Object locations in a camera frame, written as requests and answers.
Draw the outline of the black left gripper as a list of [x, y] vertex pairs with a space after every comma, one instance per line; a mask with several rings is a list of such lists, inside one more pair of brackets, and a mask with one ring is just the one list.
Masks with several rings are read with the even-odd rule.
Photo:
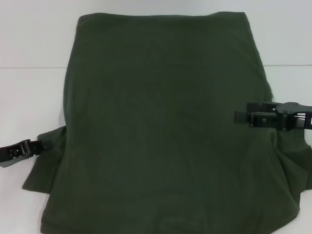
[[38, 156], [44, 151], [54, 148], [51, 141], [46, 140], [25, 140], [11, 146], [0, 148], [0, 167], [9, 167], [30, 156]]

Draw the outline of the dark green t-shirt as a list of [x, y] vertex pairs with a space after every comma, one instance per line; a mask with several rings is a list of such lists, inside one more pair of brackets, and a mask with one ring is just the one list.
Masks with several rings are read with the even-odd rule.
[[244, 13], [82, 16], [63, 98], [43, 234], [271, 234], [312, 189], [303, 130], [234, 122], [273, 98]]

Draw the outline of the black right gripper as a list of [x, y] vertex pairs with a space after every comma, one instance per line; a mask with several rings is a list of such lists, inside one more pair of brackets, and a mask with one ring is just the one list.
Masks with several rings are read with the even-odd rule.
[[312, 106], [297, 102], [247, 103], [246, 111], [248, 113], [235, 111], [234, 122], [254, 128], [275, 128], [282, 131], [312, 130]]

